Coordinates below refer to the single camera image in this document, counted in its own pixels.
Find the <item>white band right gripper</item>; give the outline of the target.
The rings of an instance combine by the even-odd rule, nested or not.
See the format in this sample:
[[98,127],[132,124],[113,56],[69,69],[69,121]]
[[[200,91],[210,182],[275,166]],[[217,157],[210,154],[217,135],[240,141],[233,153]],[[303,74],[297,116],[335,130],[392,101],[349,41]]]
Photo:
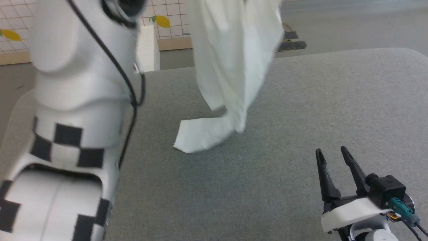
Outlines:
[[[366,175],[358,162],[345,146],[341,154],[350,168],[356,185],[356,194],[368,194]],[[327,161],[321,151],[316,149],[315,156],[319,175],[321,196],[324,202],[321,227],[323,232],[337,232],[342,241],[390,241],[391,230],[386,213],[389,207],[381,209],[369,198],[349,196],[341,198],[341,192],[335,187],[327,168]]]

